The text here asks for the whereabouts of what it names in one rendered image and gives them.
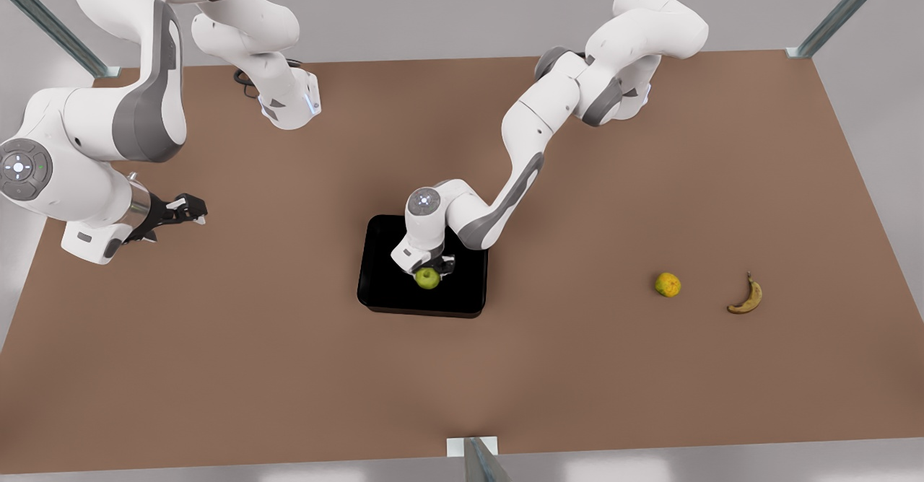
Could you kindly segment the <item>black square tray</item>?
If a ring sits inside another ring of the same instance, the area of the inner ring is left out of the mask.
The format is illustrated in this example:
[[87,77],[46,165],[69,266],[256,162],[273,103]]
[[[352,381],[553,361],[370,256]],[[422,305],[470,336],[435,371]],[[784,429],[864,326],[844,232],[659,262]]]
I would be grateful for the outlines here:
[[361,304],[380,313],[478,317],[486,302],[489,251],[466,249],[458,236],[446,229],[445,254],[455,256],[455,270],[432,290],[424,290],[391,258],[404,235],[402,216],[380,214],[367,223],[357,282]]

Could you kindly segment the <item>spotted yellow banana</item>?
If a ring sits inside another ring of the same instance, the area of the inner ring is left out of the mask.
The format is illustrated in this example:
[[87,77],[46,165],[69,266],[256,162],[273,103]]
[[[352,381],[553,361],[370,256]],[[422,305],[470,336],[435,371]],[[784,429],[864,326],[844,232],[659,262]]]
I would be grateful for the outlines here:
[[753,310],[755,310],[760,305],[760,302],[762,301],[762,297],[763,297],[762,286],[760,286],[758,281],[755,281],[750,271],[748,271],[746,275],[748,275],[748,282],[749,282],[748,298],[746,298],[745,301],[739,302],[739,304],[730,304],[726,308],[726,310],[729,311],[729,313],[737,314],[737,315],[750,313]]

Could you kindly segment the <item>silver frame post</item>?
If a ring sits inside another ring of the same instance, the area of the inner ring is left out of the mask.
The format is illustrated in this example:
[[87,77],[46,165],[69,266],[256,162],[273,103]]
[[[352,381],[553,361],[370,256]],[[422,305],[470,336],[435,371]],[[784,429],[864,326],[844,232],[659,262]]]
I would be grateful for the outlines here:
[[121,68],[103,63],[73,32],[60,21],[40,0],[9,0],[34,25],[42,29],[52,41],[94,78],[119,77]]
[[868,0],[841,0],[798,45],[785,53],[791,60],[811,60]]
[[464,459],[465,482],[513,482],[497,455],[495,436],[446,439],[446,456]]

